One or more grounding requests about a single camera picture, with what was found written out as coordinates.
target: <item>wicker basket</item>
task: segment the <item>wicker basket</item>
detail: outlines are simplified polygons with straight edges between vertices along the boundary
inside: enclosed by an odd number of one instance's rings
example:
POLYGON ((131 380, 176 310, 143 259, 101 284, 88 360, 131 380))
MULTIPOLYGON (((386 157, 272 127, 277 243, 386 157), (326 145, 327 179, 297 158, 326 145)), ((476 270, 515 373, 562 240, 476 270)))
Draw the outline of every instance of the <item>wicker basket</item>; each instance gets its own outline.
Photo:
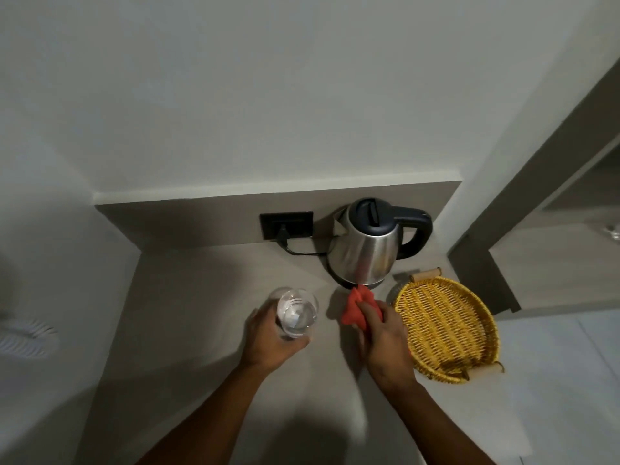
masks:
POLYGON ((394 308, 407 325, 409 350, 422 374, 456 384, 467 382, 472 369, 501 366, 495 320, 472 291, 441 277, 440 268, 411 280, 394 308))

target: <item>beige counter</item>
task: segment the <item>beige counter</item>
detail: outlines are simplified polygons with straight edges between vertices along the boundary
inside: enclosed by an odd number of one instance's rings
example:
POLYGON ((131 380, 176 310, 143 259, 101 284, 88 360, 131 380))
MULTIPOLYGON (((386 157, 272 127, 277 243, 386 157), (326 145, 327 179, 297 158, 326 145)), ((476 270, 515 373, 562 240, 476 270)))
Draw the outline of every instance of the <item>beige counter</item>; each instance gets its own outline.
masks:
MULTIPOLYGON (((309 241, 292 241, 311 250, 309 241)), ((392 274, 441 266, 433 239, 392 274)), ((389 298, 389 276, 374 290, 389 298)), ((366 371, 355 337, 337 322, 348 291, 317 257, 275 243, 143 256, 113 343, 76 463, 134 463, 187 416, 238 359, 244 320, 279 286, 306 288, 319 301, 313 341, 260 388, 232 463, 417 463, 417 449, 366 371)), ((498 460, 529 450, 501 380, 478 386, 423 379, 434 398, 498 460)))

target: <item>hand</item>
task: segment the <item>hand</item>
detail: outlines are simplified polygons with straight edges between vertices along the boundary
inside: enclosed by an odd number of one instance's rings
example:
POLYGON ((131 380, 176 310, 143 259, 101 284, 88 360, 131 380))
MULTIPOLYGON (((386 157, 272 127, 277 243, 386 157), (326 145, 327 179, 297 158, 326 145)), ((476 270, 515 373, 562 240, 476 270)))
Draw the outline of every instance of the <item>hand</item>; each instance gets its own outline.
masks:
POLYGON ((294 340, 280 337, 275 324, 276 300, 268 300, 247 320, 247 337, 240 366, 257 368, 265 376, 280 367, 293 354, 310 343, 308 336, 294 340))
POLYGON ((417 381, 414 374, 414 361, 407 346, 407 327, 400 314, 390 305, 377 300, 383 312, 383 321, 366 302, 358 302, 368 327, 370 336, 359 327, 360 354, 368 372, 385 395, 407 392, 417 381))

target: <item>floor grout line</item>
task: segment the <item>floor grout line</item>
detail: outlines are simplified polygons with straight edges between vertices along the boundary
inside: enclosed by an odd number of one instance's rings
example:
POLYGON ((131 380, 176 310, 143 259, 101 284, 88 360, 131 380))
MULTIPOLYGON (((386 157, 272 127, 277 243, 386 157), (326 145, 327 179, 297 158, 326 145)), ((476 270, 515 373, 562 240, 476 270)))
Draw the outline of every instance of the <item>floor grout line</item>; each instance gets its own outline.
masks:
POLYGON ((598 348, 598 346, 596 345, 596 343, 594 342, 590 334, 586 331, 584 325, 581 323, 581 320, 579 320, 578 317, 575 317, 575 318, 577 320, 577 324, 579 325, 579 328, 581 328, 581 330, 584 332, 585 337, 588 339, 588 341, 590 341, 590 344, 592 344, 598 356, 603 360, 603 363, 607 366, 607 368, 609 369, 613 377, 616 379, 616 382, 620 385, 620 377, 618 377, 614 369, 611 368, 611 365, 609 365, 609 362, 607 361, 607 359, 605 358, 601 350, 598 348))

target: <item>kettle lid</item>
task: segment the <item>kettle lid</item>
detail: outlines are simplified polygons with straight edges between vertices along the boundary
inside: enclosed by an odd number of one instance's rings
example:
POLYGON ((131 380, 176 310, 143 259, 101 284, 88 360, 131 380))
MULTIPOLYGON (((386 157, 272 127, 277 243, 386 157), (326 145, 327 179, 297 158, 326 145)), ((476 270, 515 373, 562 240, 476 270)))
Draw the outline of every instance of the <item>kettle lid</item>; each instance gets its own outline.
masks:
POLYGON ((364 197, 353 202, 348 217, 356 230, 375 237, 387 235, 397 224, 392 206, 376 197, 364 197))

